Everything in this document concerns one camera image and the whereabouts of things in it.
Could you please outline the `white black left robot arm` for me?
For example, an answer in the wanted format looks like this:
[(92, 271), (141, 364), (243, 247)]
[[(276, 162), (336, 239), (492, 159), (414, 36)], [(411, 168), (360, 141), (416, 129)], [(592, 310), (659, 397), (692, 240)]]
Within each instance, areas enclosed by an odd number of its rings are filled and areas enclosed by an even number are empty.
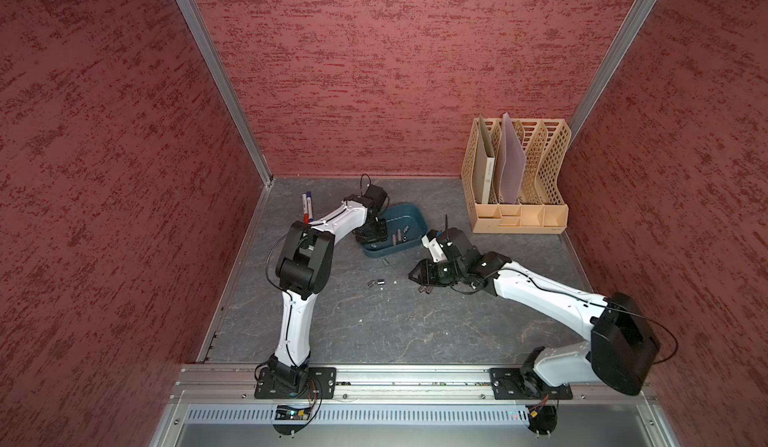
[(309, 380), (309, 334), (314, 307), (331, 276), (336, 244), (347, 235), (361, 245), (387, 237), (380, 215), (388, 194), (372, 186), (346, 197), (331, 213), (307, 223), (293, 223), (282, 244), (270, 284), (282, 294), (283, 315), (275, 352), (266, 362), (270, 378), (287, 392), (301, 392)]

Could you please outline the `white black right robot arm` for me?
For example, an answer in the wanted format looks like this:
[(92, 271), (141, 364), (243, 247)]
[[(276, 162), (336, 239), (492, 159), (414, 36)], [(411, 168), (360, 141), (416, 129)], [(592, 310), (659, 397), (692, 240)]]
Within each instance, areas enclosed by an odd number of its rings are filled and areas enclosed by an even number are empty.
[(597, 382), (637, 396), (659, 362), (661, 343), (652, 328), (656, 322), (625, 294), (605, 297), (580, 291), (496, 252), (470, 263), (462, 258), (423, 259), (408, 278), (424, 292), (464, 284), (467, 295), (486, 292), (523, 304), (581, 337), (572, 345), (537, 347), (528, 354), (512, 379), (501, 383), (522, 398), (553, 398), (560, 388)]

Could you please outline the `teal plastic storage box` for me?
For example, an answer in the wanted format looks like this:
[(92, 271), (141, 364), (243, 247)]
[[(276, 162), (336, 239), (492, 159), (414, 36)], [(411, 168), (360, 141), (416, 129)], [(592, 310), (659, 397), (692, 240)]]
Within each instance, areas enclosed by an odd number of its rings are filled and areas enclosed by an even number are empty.
[[(382, 219), (386, 220), (389, 238), (385, 242), (372, 245), (364, 245), (363, 253), (369, 258), (383, 258), (411, 248), (421, 247), (421, 238), (428, 233), (426, 220), (420, 209), (414, 204), (397, 204), (389, 207), (383, 214)], [(410, 226), (407, 234), (403, 234), (403, 229)], [(403, 242), (393, 246), (392, 235), (397, 234), (397, 230), (402, 230)]]

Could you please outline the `red cap whiteboard marker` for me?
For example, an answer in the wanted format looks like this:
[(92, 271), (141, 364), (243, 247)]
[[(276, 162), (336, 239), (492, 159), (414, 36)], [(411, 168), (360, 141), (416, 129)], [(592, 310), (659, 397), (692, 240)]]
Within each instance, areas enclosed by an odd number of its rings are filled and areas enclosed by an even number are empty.
[(303, 206), (303, 221), (304, 221), (305, 224), (309, 224), (309, 223), (312, 222), (313, 219), (310, 220), (308, 218), (307, 204), (306, 204), (306, 192), (302, 195), (302, 206)]

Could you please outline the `blue cap whiteboard marker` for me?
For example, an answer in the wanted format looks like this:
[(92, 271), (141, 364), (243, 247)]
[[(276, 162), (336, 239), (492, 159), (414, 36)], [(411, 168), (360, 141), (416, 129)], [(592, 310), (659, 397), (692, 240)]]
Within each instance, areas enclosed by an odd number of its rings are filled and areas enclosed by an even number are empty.
[(310, 220), (314, 219), (313, 199), (311, 192), (306, 192), (307, 214)]

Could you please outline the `beige folder in organizer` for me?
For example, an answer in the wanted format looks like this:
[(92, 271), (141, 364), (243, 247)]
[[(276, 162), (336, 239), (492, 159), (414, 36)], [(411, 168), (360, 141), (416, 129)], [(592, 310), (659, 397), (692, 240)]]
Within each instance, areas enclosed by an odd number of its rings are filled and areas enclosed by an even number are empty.
[(473, 190), (477, 204), (488, 204), (493, 191), (496, 157), (491, 130), (483, 117), (477, 118), (476, 132)]

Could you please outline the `beige plastic file organizer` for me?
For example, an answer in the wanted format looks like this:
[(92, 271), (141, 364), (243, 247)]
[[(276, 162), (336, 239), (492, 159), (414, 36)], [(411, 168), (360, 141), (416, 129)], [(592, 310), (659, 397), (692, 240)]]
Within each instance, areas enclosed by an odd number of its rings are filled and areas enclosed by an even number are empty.
[(571, 130), (563, 119), (477, 117), (461, 169), (476, 234), (554, 234), (568, 225), (557, 185)]

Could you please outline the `grey translucent folder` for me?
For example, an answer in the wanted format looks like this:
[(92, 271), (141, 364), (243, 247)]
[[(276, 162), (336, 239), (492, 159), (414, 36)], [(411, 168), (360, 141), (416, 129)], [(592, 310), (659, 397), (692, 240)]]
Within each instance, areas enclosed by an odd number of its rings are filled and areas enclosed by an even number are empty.
[(495, 183), (499, 202), (518, 202), (526, 165), (526, 155), (508, 113), (502, 117), (499, 148), (496, 154)]

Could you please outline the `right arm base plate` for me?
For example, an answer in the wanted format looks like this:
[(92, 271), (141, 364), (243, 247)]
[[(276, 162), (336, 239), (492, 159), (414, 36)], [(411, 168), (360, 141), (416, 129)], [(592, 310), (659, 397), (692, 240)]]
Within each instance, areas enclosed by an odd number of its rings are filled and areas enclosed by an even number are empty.
[(569, 385), (549, 386), (534, 373), (523, 374), (521, 368), (491, 368), (489, 377), (495, 400), (540, 402), (573, 399)]

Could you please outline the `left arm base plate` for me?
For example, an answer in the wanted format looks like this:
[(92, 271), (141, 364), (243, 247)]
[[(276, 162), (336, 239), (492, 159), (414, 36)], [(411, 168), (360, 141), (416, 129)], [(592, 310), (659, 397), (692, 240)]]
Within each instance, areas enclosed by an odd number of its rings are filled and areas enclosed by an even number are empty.
[(262, 368), (256, 377), (256, 399), (328, 400), (334, 397), (337, 369), (305, 367), (296, 369)]

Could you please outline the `left aluminium corner post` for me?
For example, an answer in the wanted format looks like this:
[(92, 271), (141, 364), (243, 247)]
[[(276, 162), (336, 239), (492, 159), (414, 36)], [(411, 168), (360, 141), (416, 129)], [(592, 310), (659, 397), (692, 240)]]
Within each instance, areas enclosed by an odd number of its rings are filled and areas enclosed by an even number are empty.
[(233, 84), (226, 72), (213, 39), (205, 25), (203, 16), (195, 0), (175, 0), (186, 25), (203, 57), (208, 71), (224, 101), (230, 118), (243, 141), (262, 183), (271, 188), (274, 176), (267, 165), (266, 158), (257, 144), (251, 125), (237, 97)]

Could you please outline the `aluminium corner post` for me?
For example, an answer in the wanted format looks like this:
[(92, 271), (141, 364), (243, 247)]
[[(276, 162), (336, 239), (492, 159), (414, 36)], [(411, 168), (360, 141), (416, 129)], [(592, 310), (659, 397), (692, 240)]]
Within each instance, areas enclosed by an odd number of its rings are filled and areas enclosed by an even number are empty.
[(611, 79), (624, 60), (624, 57), (629, 52), (630, 47), (634, 43), (657, 2), (658, 0), (633, 1), (616, 36), (607, 49), (603, 60), (593, 76), (589, 87), (572, 116), (571, 122), (569, 123), (572, 132), (569, 146), (572, 146), (575, 143), (575, 139), (586, 124), (590, 114), (596, 107), (605, 89), (608, 87)]
[(251, 125), (237, 97), (233, 84), (226, 72), (213, 39), (205, 25), (203, 16), (195, 0), (175, 0), (186, 25), (203, 57), (208, 71), (224, 101), (230, 118), (243, 141), (262, 183), (271, 188), (274, 176), (267, 165), (266, 158), (257, 144)]

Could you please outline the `right aluminium corner post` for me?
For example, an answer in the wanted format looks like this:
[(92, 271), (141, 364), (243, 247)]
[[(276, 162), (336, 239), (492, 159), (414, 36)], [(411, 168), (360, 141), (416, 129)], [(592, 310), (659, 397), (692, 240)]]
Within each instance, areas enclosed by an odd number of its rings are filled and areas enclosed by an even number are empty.
[(571, 122), (569, 123), (572, 132), (569, 146), (572, 146), (575, 143), (575, 139), (586, 124), (590, 114), (596, 107), (605, 89), (608, 87), (611, 79), (624, 60), (624, 57), (629, 52), (630, 47), (634, 43), (657, 2), (658, 0), (633, 1), (616, 36), (607, 49), (603, 60), (593, 76), (589, 87), (572, 116)]

